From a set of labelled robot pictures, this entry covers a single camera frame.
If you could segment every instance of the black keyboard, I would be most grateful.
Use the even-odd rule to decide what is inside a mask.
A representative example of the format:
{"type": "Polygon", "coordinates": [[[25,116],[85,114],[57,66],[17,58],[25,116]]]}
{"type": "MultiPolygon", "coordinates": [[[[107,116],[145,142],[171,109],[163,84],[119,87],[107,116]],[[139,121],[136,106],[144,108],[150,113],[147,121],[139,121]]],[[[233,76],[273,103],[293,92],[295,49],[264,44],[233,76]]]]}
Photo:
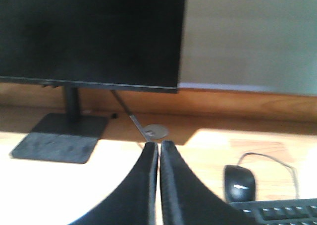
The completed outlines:
{"type": "Polygon", "coordinates": [[[259,225],[317,225],[317,199],[235,202],[230,205],[259,225]]]}

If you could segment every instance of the black cable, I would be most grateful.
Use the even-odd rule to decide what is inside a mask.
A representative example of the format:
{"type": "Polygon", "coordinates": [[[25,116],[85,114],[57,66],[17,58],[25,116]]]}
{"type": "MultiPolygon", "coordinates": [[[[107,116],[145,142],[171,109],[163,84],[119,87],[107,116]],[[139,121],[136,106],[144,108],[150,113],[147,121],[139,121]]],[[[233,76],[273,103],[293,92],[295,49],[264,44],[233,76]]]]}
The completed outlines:
{"type": "Polygon", "coordinates": [[[119,96],[119,94],[115,91],[115,90],[110,90],[111,93],[113,94],[113,96],[115,97],[115,99],[119,102],[119,104],[123,107],[124,111],[129,115],[129,117],[131,118],[131,120],[133,121],[133,123],[135,124],[135,126],[138,128],[138,130],[140,131],[140,133],[142,134],[142,136],[145,138],[146,142],[151,142],[150,137],[146,134],[146,132],[144,131],[144,128],[142,127],[142,125],[140,124],[140,122],[138,121],[137,117],[135,117],[135,115],[131,112],[131,110],[128,108],[128,106],[124,103],[124,101],[122,100],[122,98],[119,96]]]}
{"type": "Polygon", "coordinates": [[[266,155],[266,154],[261,154],[261,153],[255,153],[255,152],[247,152],[247,153],[244,153],[238,163],[237,163],[237,166],[241,164],[242,160],[248,156],[248,155],[256,155],[256,156],[262,156],[262,157],[267,157],[275,162],[278,162],[280,163],[281,165],[285,166],[287,168],[287,170],[291,173],[291,176],[293,178],[293,183],[294,183],[294,187],[295,187],[295,198],[296,199],[299,199],[299,187],[298,187],[298,181],[297,181],[297,176],[296,176],[296,169],[286,163],[284,163],[283,161],[275,158],[275,157],[272,157],[272,156],[269,156],[269,155],[266,155]]]}

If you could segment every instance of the desk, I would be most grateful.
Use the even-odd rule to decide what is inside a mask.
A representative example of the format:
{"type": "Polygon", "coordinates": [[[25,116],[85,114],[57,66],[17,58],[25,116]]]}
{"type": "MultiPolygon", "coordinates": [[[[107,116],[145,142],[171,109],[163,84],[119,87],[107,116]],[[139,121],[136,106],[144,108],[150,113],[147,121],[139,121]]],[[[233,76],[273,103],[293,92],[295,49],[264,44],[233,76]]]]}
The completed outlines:
{"type": "MultiPolygon", "coordinates": [[[[43,224],[43,219],[47,221],[48,217],[54,225],[72,222],[109,195],[141,153],[144,140],[129,117],[121,113],[118,119],[110,121],[102,140],[84,165],[12,159],[10,151],[47,113],[58,111],[0,107],[0,224],[43,224]]],[[[296,167],[301,198],[317,197],[317,136],[295,133],[296,127],[303,132],[303,129],[314,130],[316,125],[171,115],[137,116],[142,125],[155,122],[167,125],[170,130],[168,139],[178,144],[178,150],[193,172],[220,198],[223,198],[224,165],[237,163],[246,151],[266,153],[296,167]],[[257,132],[268,126],[271,130],[293,133],[257,132]]],[[[280,164],[248,156],[242,166],[255,173],[258,200],[294,198],[291,176],[280,164]]],[[[157,198],[157,224],[162,224],[159,190],[157,198]]]]}

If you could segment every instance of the black computer mouse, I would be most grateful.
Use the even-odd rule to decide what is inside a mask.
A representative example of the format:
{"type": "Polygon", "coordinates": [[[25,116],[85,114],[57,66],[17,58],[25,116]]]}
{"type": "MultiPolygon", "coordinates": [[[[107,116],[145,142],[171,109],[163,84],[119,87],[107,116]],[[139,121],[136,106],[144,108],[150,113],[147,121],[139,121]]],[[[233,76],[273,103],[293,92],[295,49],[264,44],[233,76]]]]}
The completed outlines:
{"type": "Polygon", "coordinates": [[[227,203],[255,201],[256,180],[249,169],[226,165],[224,195],[227,203]]]}

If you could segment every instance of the monitor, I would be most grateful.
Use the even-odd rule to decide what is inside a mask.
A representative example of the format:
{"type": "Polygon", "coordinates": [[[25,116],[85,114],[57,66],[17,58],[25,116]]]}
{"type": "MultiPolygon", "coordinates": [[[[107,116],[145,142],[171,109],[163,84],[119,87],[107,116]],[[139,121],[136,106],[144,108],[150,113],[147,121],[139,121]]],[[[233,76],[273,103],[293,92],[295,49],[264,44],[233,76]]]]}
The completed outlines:
{"type": "Polygon", "coordinates": [[[64,155],[92,152],[106,119],[80,114],[78,87],[176,92],[184,2],[0,0],[0,81],[62,86],[67,111],[47,115],[12,155],[76,162],[64,155]]]}

